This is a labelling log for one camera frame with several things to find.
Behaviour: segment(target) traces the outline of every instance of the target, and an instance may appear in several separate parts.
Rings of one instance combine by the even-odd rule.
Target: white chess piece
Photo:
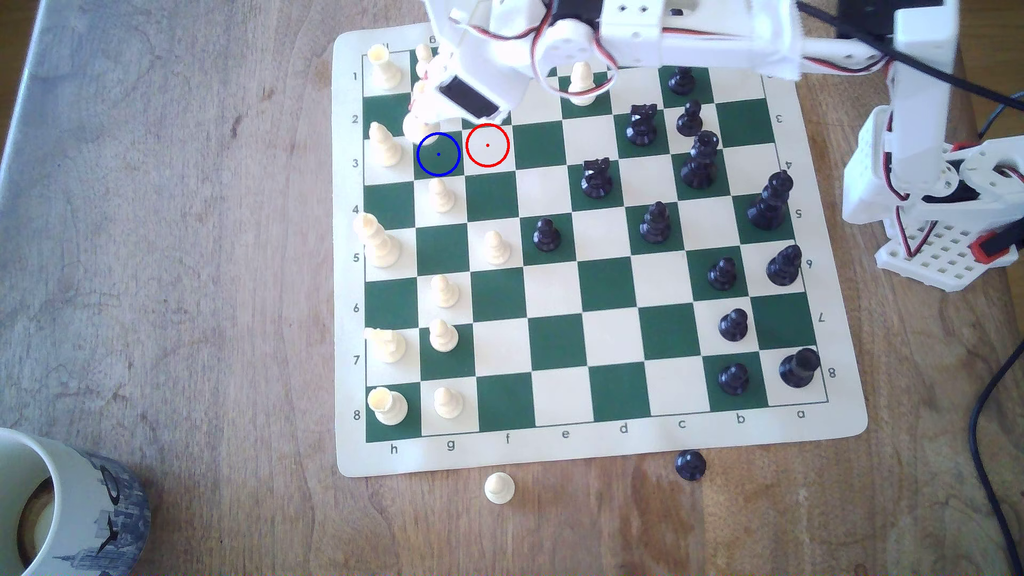
[[[443,274],[430,279],[430,291],[438,307],[450,308],[459,301],[459,287],[452,284]]]
[[[377,221],[377,216],[362,212],[355,216],[352,228],[359,240],[367,245],[367,260],[374,268],[387,268],[398,261],[401,243],[387,233]]]
[[[509,243],[502,238],[502,235],[495,231],[483,235],[483,255],[487,263],[496,266],[507,262],[509,256],[512,254],[512,248],[509,247]]]
[[[512,477],[505,472],[495,472],[483,483],[483,494],[496,504],[504,504],[515,494],[515,483]]]
[[[443,386],[434,390],[434,411],[441,418],[452,419],[462,414],[462,395]]]
[[[377,419],[384,425],[393,426],[406,418],[409,413],[409,403],[406,397],[383,386],[370,390],[367,404],[374,411]]]
[[[594,71],[590,68],[590,63],[578,61],[572,65],[572,75],[569,77],[569,91],[582,92],[594,87]],[[577,106],[587,106],[594,101],[597,96],[570,97],[569,101]]]
[[[384,44],[374,44],[367,50],[367,57],[374,69],[370,80],[381,90],[390,90],[401,80],[401,69],[391,61],[391,53]]]
[[[374,357],[381,362],[398,362],[406,354],[406,338],[394,330],[367,328],[362,337],[370,342]]]
[[[441,319],[430,323],[430,345],[437,352],[452,352],[459,343],[459,331]]]

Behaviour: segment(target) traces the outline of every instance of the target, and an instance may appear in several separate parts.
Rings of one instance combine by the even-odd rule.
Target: table surface
[[[666,453],[506,466],[504,506],[481,493],[497,468],[342,477],[331,49],[425,19],[412,0],[43,3],[0,180],[0,425],[139,472],[140,573],[1006,571],[966,438],[1018,340],[1006,276],[945,294],[876,268],[881,224],[842,221],[878,75],[799,85],[867,431],[708,450],[699,483]],[[1020,382],[980,428],[1017,534]]]

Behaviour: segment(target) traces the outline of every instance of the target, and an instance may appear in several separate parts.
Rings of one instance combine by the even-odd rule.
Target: red circle
[[[494,126],[495,128],[498,128],[498,131],[500,131],[503,136],[505,136],[505,156],[503,156],[501,160],[499,160],[498,162],[495,162],[494,164],[480,164],[479,162],[476,161],[475,158],[473,158],[473,155],[469,153],[469,138],[470,138],[470,136],[473,135],[473,132],[475,132],[477,130],[477,128],[482,128],[484,126]],[[508,133],[506,133],[505,130],[502,129],[502,127],[499,126],[498,124],[479,124],[479,125],[476,126],[476,128],[473,128],[472,130],[469,131],[468,134],[466,134],[466,143],[464,146],[466,148],[466,158],[469,158],[470,160],[472,160],[473,164],[476,164],[477,166],[479,166],[481,168],[494,168],[495,166],[501,164],[502,162],[505,162],[505,159],[509,157],[509,152],[511,152],[511,150],[512,150],[512,140],[509,139]]]

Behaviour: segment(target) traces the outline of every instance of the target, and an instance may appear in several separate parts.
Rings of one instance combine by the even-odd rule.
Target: chessboard
[[[675,68],[623,69],[616,84],[575,106],[535,81],[500,126],[440,123],[433,141],[409,141],[416,46],[432,43],[427,24],[350,32],[334,49],[335,395],[338,467],[349,477],[592,458],[688,448],[843,438],[863,431],[867,415],[836,262],[791,81],[745,70],[693,69],[692,93],[667,88]],[[399,65],[397,86],[371,81],[372,45]],[[595,82],[606,78],[595,63]],[[566,89],[569,69],[547,82]],[[703,129],[719,136],[712,186],[694,190],[681,168],[694,141],[676,131],[690,99]],[[633,105],[656,105],[648,146],[626,136]],[[397,163],[369,154],[371,123],[400,145]],[[583,163],[609,159],[610,192],[583,194]],[[782,225],[752,225],[746,210],[770,175],[794,180]],[[454,195],[438,212],[431,180]],[[640,225],[650,205],[668,208],[669,237],[649,243]],[[372,214],[400,248],[386,268],[370,265],[353,230]],[[532,240],[549,218],[561,242]],[[498,232],[510,255],[489,263],[484,236]],[[779,286],[768,262],[788,245],[802,249],[799,278]],[[720,259],[736,280],[708,280]],[[439,307],[431,281],[458,287]],[[730,341],[719,323],[748,313],[748,333]],[[443,320],[458,334],[450,352],[430,342]],[[384,362],[366,328],[393,330],[406,349]],[[779,374],[801,348],[820,368],[804,387]],[[742,394],[727,394],[720,373],[746,368]],[[408,412],[385,425],[370,408],[379,387],[398,393]],[[439,416],[439,387],[463,401]]]

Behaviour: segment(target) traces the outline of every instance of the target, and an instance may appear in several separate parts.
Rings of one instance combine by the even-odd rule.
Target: black chess piece
[[[636,146],[648,146],[657,137],[657,127],[654,126],[654,115],[657,114],[656,104],[630,107],[630,125],[626,127],[626,139]]]
[[[607,158],[583,161],[583,193],[589,198],[600,200],[611,192],[611,176],[608,168],[611,161]]]
[[[718,333],[730,342],[738,342],[746,336],[746,312],[734,308],[718,321]]]
[[[669,78],[669,89],[677,96],[685,96],[693,91],[697,79],[693,78],[693,70],[686,66],[676,67],[676,73]]]
[[[640,236],[651,244],[660,244],[672,234],[672,222],[669,221],[669,207],[657,201],[647,208],[640,223]]]
[[[729,256],[715,262],[708,271],[708,283],[716,290],[728,290],[736,283],[736,260]]]
[[[562,233],[555,228],[551,218],[541,218],[534,233],[534,246],[542,252],[550,252],[562,244]]]
[[[718,165],[715,164],[717,156],[718,134],[711,130],[700,130],[693,138],[690,159],[679,170],[679,177],[683,179],[683,183],[693,190],[705,190],[715,183],[715,178],[718,176]]]
[[[718,373],[718,385],[729,396],[739,396],[751,384],[751,374],[745,366],[736,363]]]
[[[700,102],[690,100],[683,107],[683,113],[676,119],[676,131],[686,137],[693,137],[703,129],[703,120],[700,119]]]
[[[802,388],[811,383],[814,373],[821,367],[821,359],[814,348],[800,348],[778,365],[778,375],[786,385]]]
[[[804,255],[800,251],[800,246],[791,244],[779,250],[772,259],[768,260],[765,273],[768,280],[776,286],[788,286],[797,281],[800,276],[800,261]]]
[[[793,176],[785,170],[779,170],[768,177],[768,183],[761,191],[761,196],[746,209],[746,217],[755,228],[775,230],[785,221],[785,203],[790,201],[790,191],[793,190]]]
[[[708,470],[708,462],[696,450],[683,450],[676,456],[676,474],[679,478],[695,482]]]

